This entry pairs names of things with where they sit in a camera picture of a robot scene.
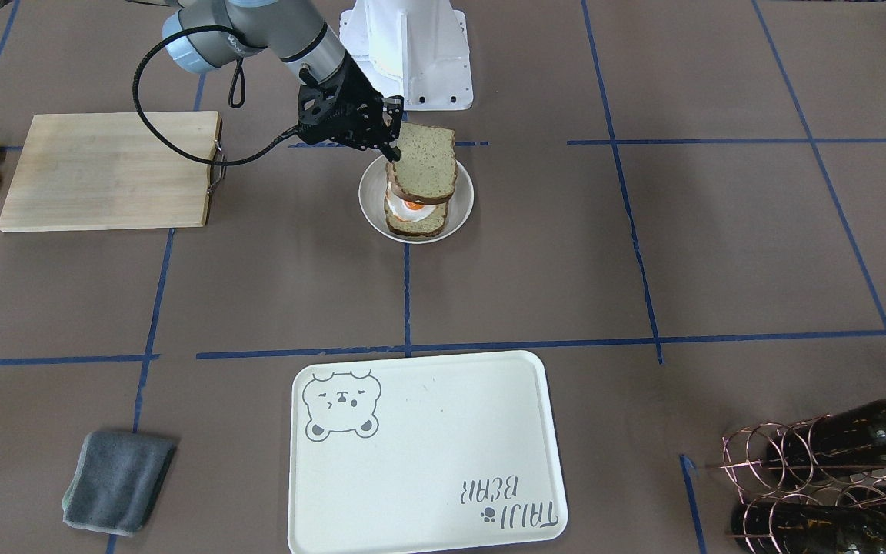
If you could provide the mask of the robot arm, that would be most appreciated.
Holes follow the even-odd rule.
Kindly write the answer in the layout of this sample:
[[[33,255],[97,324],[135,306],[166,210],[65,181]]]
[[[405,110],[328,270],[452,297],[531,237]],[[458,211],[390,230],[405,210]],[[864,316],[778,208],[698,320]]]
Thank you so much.
[[[310,1],[176,2],[154,48],[161,50],[195,74],[235,63],[237,80],[243,78],[244,59],[273,52],[300,84],[298,123],[281,140],[331,141],[401,160],[404,99],[384,97],[373,87]]]

